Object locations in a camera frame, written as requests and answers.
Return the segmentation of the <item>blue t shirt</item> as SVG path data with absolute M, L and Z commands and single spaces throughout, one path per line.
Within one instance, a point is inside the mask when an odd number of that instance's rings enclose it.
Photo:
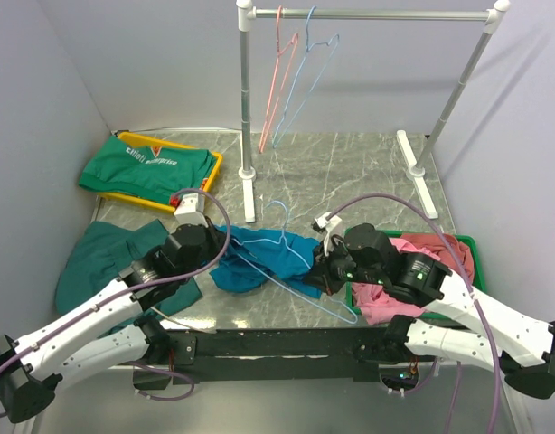
M 309 270 L 297 257 L 291 255 L 283 247 L 268 242 L 244 244 L 244 241 L 253 241 L 259 238 L 275 241 L 279 237 L 279 233 L 280 230 L 250 230 L 233 226 L 230 229 L 230 246 L 218 262 L 217 267 L 210 272 L 217 288 L 232 293 L 246 293 L 269 281 L 241 259 L 239 257 L 241 255 L 254 266 L 259 267 L 262 272 L 277 278 L 299 293 L 315 299 L 320 298 L 321 291 L 319 289 L 303 282 L 303 278 Z M 314 264 L 313 249 L 318 246 L 319 242 L 313 238 L 306 238 L 288 231 L 287 241 L 292 249 L 304 256 L 311 268 Z

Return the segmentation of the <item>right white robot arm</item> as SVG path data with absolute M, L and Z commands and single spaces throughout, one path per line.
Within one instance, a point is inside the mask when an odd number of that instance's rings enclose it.
M 346 283 L 373 284 L 461 326 L 453 330 L 398 314 L 383 340 L 390 358 L 434 355 L 501 373 L 511 388 L 535 399 L 555 392 L 555 321 L 513 310 L 426 253 L 399 250 L 369 223 L 343 231 L 339 218 L 321 217 L 313 229 L 323 238 L 306 284 L 327 295 Z

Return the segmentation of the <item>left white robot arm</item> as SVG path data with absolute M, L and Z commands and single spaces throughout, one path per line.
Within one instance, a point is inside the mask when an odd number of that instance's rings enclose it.
M 0 419 L 45 410 L 58 392 L 122 363 L 162 361 L 170 338 L 147 312 L 211 268 L 230 246 L 230 227 L 182 224 L 160 244 L 134 252 L 106 286 L 49 325 L 0 336 Z

